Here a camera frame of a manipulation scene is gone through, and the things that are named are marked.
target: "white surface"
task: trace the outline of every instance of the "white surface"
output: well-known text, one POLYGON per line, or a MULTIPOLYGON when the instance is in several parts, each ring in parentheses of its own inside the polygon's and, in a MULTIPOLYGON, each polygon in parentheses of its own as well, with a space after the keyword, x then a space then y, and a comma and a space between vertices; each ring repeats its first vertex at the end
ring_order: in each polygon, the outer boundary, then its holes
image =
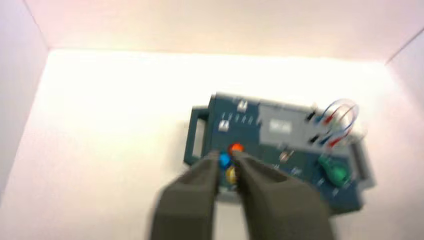
POLYGON ((0 198, 46 59, 47 47, 24 3, 21 0, 1 0, 0 198))
POLYGON ((388 67, 404 86, 424 107, 424 33, 418 35, 399 54, 388 67))
MULTIPOLYGON (((377 63, 331 59, 54 51, 0 208, 2 240, 132 240, 183 168, 193 105, 216 91, 324 107, 352 98, 377 186, 333 219, 342 240, 417 240, 424 230, 423 111, 377 63)), ((215 239, 245 239, 218 203, 215 239)))
POLYGON ((386 61, 422 0, 26 0, 53 48, 386 61))

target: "blue button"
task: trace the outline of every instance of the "blue button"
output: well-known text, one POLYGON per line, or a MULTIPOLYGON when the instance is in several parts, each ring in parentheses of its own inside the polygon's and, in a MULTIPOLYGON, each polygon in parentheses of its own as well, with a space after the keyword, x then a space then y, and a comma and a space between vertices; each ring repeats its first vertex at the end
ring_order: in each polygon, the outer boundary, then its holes
POLYGON ((231 165, 231 157, 228 153, 223 152, 219 155, 219 165, 224 170, 231 165))

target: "circuit board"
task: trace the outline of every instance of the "circuit board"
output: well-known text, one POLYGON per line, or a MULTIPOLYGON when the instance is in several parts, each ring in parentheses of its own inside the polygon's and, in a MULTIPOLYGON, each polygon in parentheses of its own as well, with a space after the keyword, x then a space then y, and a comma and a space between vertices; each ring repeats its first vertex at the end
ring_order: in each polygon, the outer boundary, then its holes
MULTIPOLYGON (((199 160, 193 156, 198 120, 205 121, 201 157, 211 150, 227 151, 234 143, 266 164, 310 183, 325 199, 334 214, 358 211, 363 206, 361 191, 370 187, 371 175, 363 147, 358 143, 335 147, 329 154, 323 144, 311 143, 311 137, 327 131, 306 120, 307 107, 284 105, 238 96, 212 96, 208 107, 195 107, 191 113, 184 162, 192 165, 199 160), (343 186, 332 183, 318 160, 323 154, 344 164, 350 173, 343 186)), ((231 192, 231 184, 223 169, 220 191, 231 192)))

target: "green component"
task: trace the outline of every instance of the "green component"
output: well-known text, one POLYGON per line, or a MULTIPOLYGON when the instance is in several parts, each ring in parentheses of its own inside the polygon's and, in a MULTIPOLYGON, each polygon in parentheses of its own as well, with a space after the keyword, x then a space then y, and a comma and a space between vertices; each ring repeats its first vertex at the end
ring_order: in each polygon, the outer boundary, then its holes
POLYGON ((349 168, 343 162, 331 160, 331 158, 326 156, 320 156, 318 163, 324 168, 328 179, 336 187, 343 187, 351 179, 349 168))

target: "white floor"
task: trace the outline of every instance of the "white floor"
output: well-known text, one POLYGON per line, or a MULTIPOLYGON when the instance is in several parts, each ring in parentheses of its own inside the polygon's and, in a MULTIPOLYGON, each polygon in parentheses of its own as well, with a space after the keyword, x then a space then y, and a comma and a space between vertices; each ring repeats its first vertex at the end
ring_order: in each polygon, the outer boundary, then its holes
MULTIPOLYGON (((2 240, 144 239, 157 194, 184 169, 193 105, 226 92, 361 108, 377 186, 333 218, 342 240, 424 233, 424 112, 379 63, 331 59, 53 51, 0 206, 2 240)), ((245 239, 218 203, 215 239, 245 239)))

